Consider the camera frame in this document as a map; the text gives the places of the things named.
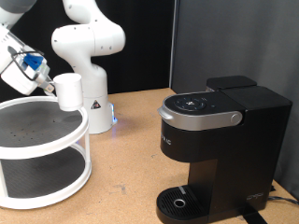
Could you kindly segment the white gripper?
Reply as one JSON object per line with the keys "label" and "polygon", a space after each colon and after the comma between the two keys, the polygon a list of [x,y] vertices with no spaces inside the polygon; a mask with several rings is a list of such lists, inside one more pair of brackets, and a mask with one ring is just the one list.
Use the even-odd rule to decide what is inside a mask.
{"label": "white gripper", "polygon": [[1,78],[16,91],[30,95],[36,88],[47,92],[55,90],[42,52],[7,49],[1,51],[0,60]]}

